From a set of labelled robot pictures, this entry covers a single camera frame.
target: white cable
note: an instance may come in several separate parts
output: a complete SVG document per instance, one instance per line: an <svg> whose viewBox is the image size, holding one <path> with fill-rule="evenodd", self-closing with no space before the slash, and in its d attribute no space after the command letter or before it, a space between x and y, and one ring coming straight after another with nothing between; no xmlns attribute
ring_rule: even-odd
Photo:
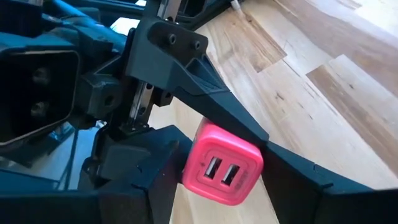
<svg viewBox="0 0 398 224"><path fill-rule="evenodd" d="M231 1L231 5L232 5L232 8L233 8L235 11L241 10L241 5L240 5L240 3L239 3L238 0L232 0L232 1Z"/></svg>

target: light wood plank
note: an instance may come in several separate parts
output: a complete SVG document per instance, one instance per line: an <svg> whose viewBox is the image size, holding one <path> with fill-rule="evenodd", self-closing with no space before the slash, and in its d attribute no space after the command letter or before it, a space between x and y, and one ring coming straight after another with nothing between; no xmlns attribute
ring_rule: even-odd
<svg viewBox="0 0 398 224"><path fill-rule="evenodd" d="M345 118L284 62L253 79L274 114L286 111L278 125L294 152L376 189L397 186L398 179Z"/></svg>
<svg viewBox="0 0 398 224"><path fill-rule="evenodd" d="M398 39L333 0L275 0L283 15L332 57L345 54L398 96Z"/></svg>
<svg viewBox="0 0 398 224"><path fill-rule="evenodd" d="M228 9L207 25L220 63L232 54L248 58L256 72L278 62L286 53L249 14Z"/></svg>
<svg viewBox="0 0 398 224"><path fill-rule="evenodd" d="M283 48L283 59L297 74L305 76L332 58L278 11L274 1L252 0L243 5L243 11L252 15L259 25Z"/></svg>
<svg viewBox="0 0 398 224"><path fill-rule="evenodd" d="M352 76L353 82L346 82ZM369 80L363 71L346 57L340 57L328 65L323 65L308 74L315 86L331 101L332 105L341 113L359 135L372 147L379 157L398 174L398 133L393 132L382 118L375 113L397 114L398 100L376 82ZM389 104L381 105L382 99L387 98ZM396 129L397 118L389 121Z"/></svg>

